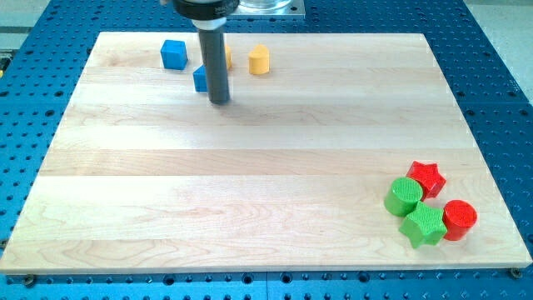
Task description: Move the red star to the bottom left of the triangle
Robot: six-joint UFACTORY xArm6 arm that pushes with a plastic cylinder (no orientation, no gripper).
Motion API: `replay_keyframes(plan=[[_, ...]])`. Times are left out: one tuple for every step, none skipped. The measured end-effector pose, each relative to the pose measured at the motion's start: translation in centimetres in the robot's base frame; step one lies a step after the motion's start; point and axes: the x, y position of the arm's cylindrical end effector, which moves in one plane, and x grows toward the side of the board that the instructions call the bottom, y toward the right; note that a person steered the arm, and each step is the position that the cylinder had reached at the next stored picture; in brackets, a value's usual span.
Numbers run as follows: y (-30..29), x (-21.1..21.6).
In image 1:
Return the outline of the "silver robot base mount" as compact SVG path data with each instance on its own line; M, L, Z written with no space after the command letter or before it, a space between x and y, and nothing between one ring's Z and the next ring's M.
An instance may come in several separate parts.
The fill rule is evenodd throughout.
M304 19L304 0L241 0L228 19Z

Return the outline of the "black robot arm flange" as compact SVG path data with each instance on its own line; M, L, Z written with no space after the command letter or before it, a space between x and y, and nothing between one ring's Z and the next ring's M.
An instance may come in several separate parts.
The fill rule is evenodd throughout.
M239 4L239 0L216 0L216 1L192 1L192 0L171 0L175 11L185 18L198 21L211 21L225 18L234 13Z

